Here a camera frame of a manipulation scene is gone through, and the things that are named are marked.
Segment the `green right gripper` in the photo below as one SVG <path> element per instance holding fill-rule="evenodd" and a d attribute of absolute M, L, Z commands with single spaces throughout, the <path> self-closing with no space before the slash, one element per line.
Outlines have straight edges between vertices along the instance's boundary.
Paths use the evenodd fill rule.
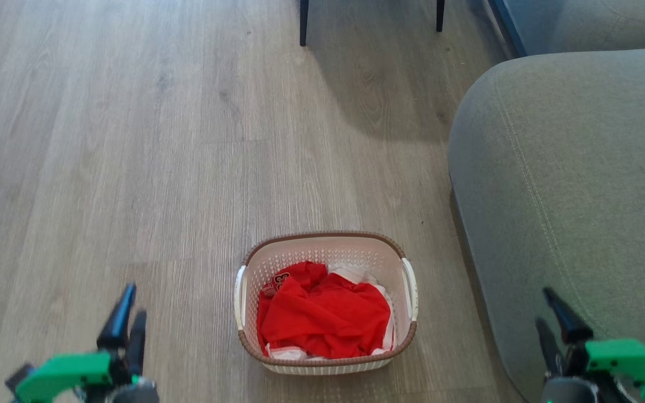
<path fill-rule="evenodd" d="M 593 339 L 593 330 L 551 287 L 543 288 L 548 306 L 555 314 L 564 344 L 570 347 L 565 364 L 556 338 L 543 318 L 535 319 L 546 378 L 566 375 L 592 384 L 596 401 L 634 401 L 623 380 L 645 400 L 645 344 L 637 339 Z"/>

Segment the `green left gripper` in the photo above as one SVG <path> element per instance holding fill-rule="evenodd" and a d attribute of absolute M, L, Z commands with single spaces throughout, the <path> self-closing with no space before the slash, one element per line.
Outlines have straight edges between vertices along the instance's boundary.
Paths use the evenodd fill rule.
<path fill-rule="evenodd" d="M 15 402 L 55 402 L 71 392 L 80 402 L 108 402 L 143 375 L 146 311 L 136 313 L 129 332 L 136 285 L 128 284 L 111 309 L 97 337 L 97 352 L 54 355 L 36 367 L 26 363 L 13 374 Z M 127 346 L 127 360 L 112 352 Z"/>

